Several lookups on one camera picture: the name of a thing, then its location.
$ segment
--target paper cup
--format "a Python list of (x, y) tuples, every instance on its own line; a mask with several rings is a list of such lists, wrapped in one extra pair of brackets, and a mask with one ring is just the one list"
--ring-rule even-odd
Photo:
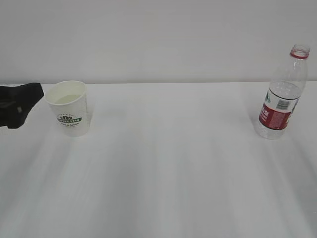
[(79, 81), (56, 84), (45, 94), (66, 135), (76, 137), (88, 132), (86, 85)]

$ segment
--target white background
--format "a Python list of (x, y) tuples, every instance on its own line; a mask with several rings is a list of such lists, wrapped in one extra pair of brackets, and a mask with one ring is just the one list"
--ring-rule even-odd
[(252, 125), (267, 86), (89, 84), (78, 138), (42, 99), (0, 127), (0, 237), (316, 238), (317, 82), (279, 140)]
[(0, 83), (266, 81), (316, 0), (1, 0)]

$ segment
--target white tabletop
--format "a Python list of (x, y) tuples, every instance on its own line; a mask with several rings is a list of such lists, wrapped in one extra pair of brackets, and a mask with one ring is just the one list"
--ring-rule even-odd
[(267, 88), (88, 85), (79, 138), (42, 99), (0, 131), (0, 238), (317, 237), (317, 82), (274, 141), (252, 125)]

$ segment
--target bottle label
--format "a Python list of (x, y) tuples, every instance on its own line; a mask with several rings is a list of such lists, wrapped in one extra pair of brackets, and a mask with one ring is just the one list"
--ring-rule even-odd
[(278, 97), (268, 90), (260, 112), (260, 122), (273, 130), (283, 130), (297, 105), (299, 98), (290, 100)]

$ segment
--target clear plastic bottle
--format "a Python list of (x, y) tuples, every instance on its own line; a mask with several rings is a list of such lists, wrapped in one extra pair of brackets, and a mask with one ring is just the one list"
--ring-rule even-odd
[(267, 139), (280, 138), (287, 127), (307, 81), (310, 47), (294, 45), (289, 60), (277, 69), (271, 79), (256, 132)]

